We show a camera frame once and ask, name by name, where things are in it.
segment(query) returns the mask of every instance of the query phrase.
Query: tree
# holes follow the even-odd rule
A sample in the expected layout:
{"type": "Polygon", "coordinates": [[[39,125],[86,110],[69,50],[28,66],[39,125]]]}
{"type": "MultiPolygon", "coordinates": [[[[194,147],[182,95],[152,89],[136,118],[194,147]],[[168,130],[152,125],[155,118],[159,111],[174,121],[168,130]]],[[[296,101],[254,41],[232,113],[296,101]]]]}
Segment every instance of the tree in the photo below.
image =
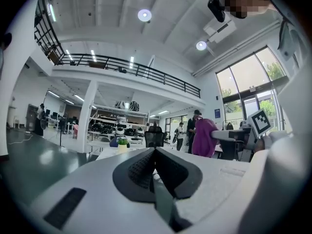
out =
{"type": "Polygon", "coordinates": [[[260,102],[260,108],[264,110],[268,117],[276,116],[276,110],[273,103],[269,100],[263,100],[260,102]]]}
{"type": "MultiPolygon", "coordinates": [[[[230,96],[232,93],[231,89],[221,89],[222,97],[230,96]]],[[[232,101],[226,104],[227,113],[242,112],[241,108],[238,105],[237,101],[232,101]]]]}
{"type": "Polygon", "coordinates": [[[271,80],[276,80],[284,76],[282,68],[277,62],[268,65],[267,72],[271,80]]]}

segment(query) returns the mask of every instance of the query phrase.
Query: green floor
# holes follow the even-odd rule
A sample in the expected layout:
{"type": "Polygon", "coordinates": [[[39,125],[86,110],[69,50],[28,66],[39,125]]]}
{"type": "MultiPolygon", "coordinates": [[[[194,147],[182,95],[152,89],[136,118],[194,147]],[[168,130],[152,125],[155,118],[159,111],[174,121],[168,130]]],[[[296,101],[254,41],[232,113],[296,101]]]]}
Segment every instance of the green floor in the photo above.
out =
{"type": "MultiPolygon", "coordinates": [[[[7,133],[7,143],[21,142],[29,137],[24,132],[11,130],[7,133]]],[[[10,159],[0,165],[0,172],[11,195],[26,205],[87,163],[86,154],[70,152],[35,134],[28,141],[7,147],[10,159]]]]}

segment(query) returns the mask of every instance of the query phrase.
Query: purple jacket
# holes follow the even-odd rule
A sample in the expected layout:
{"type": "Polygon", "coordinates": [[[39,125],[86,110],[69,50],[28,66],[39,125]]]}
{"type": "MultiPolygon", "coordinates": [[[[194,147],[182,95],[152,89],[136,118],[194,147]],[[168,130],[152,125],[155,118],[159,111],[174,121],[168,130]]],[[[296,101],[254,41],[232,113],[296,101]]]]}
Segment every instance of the purple jacket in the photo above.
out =
{"type": "Polygon", "coordinates": [[[193,154],[211,157],[215,153],[217,140],[210,137],[212,131],[218,131],[215,123],[210,119],[199,119],[196,121],[196,134],[194,136],[193,154]]]}

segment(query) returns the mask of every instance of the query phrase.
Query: ceiling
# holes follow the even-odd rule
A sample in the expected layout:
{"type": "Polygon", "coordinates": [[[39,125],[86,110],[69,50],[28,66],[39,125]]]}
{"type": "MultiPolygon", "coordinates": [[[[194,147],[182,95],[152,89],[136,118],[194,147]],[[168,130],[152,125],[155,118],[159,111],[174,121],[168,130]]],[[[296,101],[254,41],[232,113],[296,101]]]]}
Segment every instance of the ceiling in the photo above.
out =
{"type": "MultiPolygon", "coordinates": [[[[82,101],[75,95],[84,99],[90,81],[75,78],[54,78],[47,77],[51,82],[49,90],[60,96],[62,100],[69,100],[76,106],[82,106],[82,101]]],[[[116,101],[136,101],[140,106],[140,112],[158,114],[168,110],[169,113],[174,113],[180,110],[191,108],[192,105],[187,103],[168,100],[166,97],[156,96],[144,91],[124,88],[118,85],[108,85],[100,83],[94,99],[95,105],[114,107],[116,101]]]]}
{"type": "MultiPolygon", "coordinates": [[[[53,5],[53,28],[63,49],[122,59],[135,57],[147,65],[156,55],[194,72],[213,55],[195,45],[209,36],[203,30],[214,17],[208,0],[48,0],[53,5]],[[141,9],[152,12],[151,23],[141,22],[141,9]]],[[[274,12],[245,20],[234,19],[238,30],[219,44],[209,44],[219,55],[276,19],[274,12]]]]}

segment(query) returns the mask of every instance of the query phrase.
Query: balcony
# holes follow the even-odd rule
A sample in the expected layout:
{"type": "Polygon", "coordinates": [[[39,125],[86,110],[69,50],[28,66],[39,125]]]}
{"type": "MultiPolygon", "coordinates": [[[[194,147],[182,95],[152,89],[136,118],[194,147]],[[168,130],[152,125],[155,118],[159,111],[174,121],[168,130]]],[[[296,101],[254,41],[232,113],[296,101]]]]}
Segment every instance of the balcony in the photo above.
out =
{"type": "Polygon", "coordinates": [[[70,54],[69,56],[64,52],[54,32],[46,7],[45,0],[38,0],[35,16],[35,40],[54,65],[88,66],[127,73],[136,77],[160,82],[200,98],[199,88],[174,76],[139,63],[101,55],[70,54]]]}

